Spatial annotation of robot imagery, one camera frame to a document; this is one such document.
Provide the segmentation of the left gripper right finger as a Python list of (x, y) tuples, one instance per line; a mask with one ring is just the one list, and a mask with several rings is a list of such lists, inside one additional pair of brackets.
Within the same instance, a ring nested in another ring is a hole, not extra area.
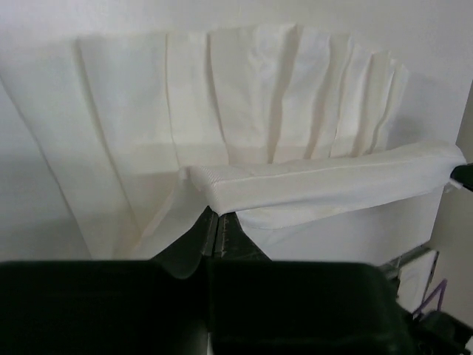
[(234, 212), (218, 219), (212, 257), (221, 260), (270, 261), (269, 256), (244, 233)]

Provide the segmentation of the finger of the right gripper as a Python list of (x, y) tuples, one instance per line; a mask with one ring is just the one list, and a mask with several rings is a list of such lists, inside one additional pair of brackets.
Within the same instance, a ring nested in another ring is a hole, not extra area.
[(473, 192), (473, 163), (456, 166), (453, 169), (450, 178), (461, 188)]

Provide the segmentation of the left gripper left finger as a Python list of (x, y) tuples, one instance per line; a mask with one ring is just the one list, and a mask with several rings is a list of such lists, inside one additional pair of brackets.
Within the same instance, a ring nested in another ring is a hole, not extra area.
[(218, 215), (207, 207), (186, 233), (151, 261), (175, 279), (188, 279), (199, 268), (201, 259), (213, 254), (217, 227)]

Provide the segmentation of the white pleated skirt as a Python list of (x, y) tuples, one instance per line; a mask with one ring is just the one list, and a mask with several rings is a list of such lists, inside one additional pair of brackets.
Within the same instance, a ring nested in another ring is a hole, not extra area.
[(391, 149), (409, 72), (300, 25), (1, 50), (1, 87), (93, 259), (153, 257), (205, 209), (274, 244), (444, 187), (451, 143)]

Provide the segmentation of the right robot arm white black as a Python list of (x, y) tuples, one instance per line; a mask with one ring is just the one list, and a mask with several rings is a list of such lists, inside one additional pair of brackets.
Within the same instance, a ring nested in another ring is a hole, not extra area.
[(471, 354), (472, 327), (442, 310), (448, 281), (428, 291), (439, 252), (425, 245), (384, 264), (417, 354)]

